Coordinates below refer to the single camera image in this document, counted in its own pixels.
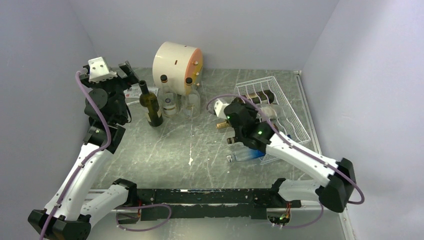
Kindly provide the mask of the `red bottle gold cap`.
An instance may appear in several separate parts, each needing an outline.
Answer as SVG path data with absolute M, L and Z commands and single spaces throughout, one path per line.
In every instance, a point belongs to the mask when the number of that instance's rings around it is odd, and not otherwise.
M 228 128 L 230 126 L 231 125 L 228 121 L 223 121 L 223 122 L 219 122 L 219 123 L 216 124 L 217 129 L 225 129 L 225 128 Z

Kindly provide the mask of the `blue clear bottle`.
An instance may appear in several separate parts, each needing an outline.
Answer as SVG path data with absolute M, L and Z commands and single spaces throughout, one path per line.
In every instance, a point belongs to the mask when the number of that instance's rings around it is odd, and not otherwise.
M 226 156 L 226 159 L 229 163 L 231 162 L 245 162 L 258 158 L 262 158 L 266 154 L 260 150 L 251 149 L 251 148 L 239 148 L 233 150 L 229 155 Z

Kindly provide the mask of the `dark green wine bottle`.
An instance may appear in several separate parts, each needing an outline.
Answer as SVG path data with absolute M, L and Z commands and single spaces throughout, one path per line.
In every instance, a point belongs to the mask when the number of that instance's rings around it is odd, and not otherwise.
M 138 86 L 141 90 L 139 102 L 150 126 L 159 127 L 163 123 L 163 116 L 157 96 L 149 91 L 145 80 L 140 80 Z

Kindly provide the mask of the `white marker pen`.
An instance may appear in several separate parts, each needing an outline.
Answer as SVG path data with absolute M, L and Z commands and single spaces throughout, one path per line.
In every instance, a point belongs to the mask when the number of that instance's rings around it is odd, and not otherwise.
M 137 104 L 140 104 L 139 100 L 136 100 L 136 101 L 132 101 L 132 102 L 128 102 L 127 103 L 128 106 L 137 105 Z

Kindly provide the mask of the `clear bottle black cap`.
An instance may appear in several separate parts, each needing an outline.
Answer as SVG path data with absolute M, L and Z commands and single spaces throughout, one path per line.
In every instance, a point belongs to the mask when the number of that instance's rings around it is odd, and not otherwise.
M 261 103 L 257 106 L 270 120 L 285 120 L 293 116 L 292 108 L 289 105 Z

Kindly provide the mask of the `cream cylindrical drum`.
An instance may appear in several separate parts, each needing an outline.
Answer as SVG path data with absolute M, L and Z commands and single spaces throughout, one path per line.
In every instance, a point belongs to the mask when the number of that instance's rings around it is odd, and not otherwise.
M 156 87 L 166 86 L 174 93 L 186 96 L 190 91 L 186 79 L 195 86 L 202 77 L 203 53 L 200 48 L 166 41 L 157 50 L 152 76 Z

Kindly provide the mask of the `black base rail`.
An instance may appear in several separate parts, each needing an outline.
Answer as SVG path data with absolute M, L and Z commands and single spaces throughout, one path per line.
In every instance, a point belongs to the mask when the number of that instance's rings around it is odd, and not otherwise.
M 137 196 L 145 209 L 142 221 L 159 219 L 267 219 L 267 211 L 300 208 L 300 200 L 286 201 L 272 188 L 142 189 Z

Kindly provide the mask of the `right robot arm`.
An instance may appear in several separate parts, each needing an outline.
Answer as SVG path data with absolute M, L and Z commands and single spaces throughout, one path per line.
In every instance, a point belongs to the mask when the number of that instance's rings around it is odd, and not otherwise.
M 326 157 L 276 132 L 267 121 L 257 120 L 258 111 L 251 105 L 225 103 L 215 105 L 214 111 L 219 118 L 229 121 L 237 142 L 284 160 L 312 177 L 312 180 L 284 180 L 270 193 L 270 202 L 275 207 L 282 207 L 288 201 L 314 201 L 336 213 L 345 210 L 356 184 L 350 160 Z

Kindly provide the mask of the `dark bottle silver cap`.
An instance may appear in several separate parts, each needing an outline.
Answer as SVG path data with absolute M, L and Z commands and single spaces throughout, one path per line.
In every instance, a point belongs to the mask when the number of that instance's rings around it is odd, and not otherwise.
M 273 104 L 275 101 L 275 95 L 269 89 L 244 94 L 242 96 L 254 104 Z

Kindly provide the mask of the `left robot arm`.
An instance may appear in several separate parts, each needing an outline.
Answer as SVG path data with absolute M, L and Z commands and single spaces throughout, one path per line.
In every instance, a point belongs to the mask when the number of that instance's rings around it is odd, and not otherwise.
M 58 191 L 43 209 L 34 209 L 28 216 L 42 240 L 85 240 L 109 212 L 139 204 L 137 185 L 125 179 L 114 181 L 106 191 L 87 200 L 95 178 L 121 143 L 125 124 L 132 120 L 124 92 L 137 84 L 139 77 L 128 61 L 118 67 L 123 76 L 97 57 L 75 74 L 85 96 L 89 128 L 75 164 Z

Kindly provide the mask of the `clear bottle yellow label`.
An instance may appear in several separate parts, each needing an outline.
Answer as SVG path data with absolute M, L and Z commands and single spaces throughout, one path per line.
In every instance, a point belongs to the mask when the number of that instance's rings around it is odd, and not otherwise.
M 180 111 L 178 95 L 170 87 L 167 75 L 162 74 L 160 76 L 160 82 L 161 86 L 158 90 L 158 100 L 162 107 L 163 114 L 167 117 L 176 116 Z

